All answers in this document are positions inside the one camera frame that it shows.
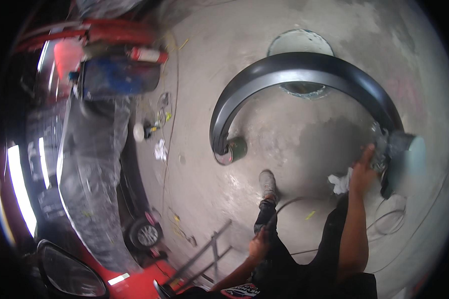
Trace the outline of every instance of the tire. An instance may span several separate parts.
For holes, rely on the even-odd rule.
[[[155,246],[163,237],[163,231],[159,224],[152,225],[148,219],[137,219],[128,230],[127,237],[138,250],[148,250]]]

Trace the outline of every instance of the black pants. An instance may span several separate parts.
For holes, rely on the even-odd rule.
[[[268,224],[276,212],[273,201],[262,200],[259,204],[259,215],[254,225],[254,232]],[[297,278],[307,277],[308,283],[319,281],[319,284],[333,286],[336,281],[339,246],[347,214],[347,194],[341,197],[337,207],[329,213],[324,226],[323,237],[316,257],[308,265],[297,264],[276,232],[277,218],[269,228],[270,248],[266,257],[252,273],[251,282],[260,289],[282,288]]]

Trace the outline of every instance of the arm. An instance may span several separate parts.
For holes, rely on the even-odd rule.
[[[251,272],[268,253],[268,250],[268,232],[263,227],[249,243],[249,256],[246,260],[230,275],[215,284],[210,291],[219,291],[245,284],[251,276]]]
[[[376,178],[376,172],[369,166],[373,154],[374,145],[367,146],[361,159],[355,164],[349,181],[346,222],[339,247],[338,283],[364,272],[368,262],[369,247],[363,199],[369,185]]]

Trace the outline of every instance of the paint can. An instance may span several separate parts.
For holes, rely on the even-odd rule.
[[[248,152],[248,146],[242,137],[235,137],[228,140],[228,145],[226,148],[228,152],[223,155],[214,153],[216,162],[224,166],[230,165],[231,163],[241,159],[246,156],[246,153]]]

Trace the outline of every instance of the sneaker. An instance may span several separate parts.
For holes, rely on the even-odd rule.
[[[274,179],[274,175],[269,170],[263,170],[259,174],[259,185],[261,186],[261,193],[263,196],[263,199],[268,196],[272,195],[272,199],[276,203],[278,203],[279,199],[276,196],[276,180]]]

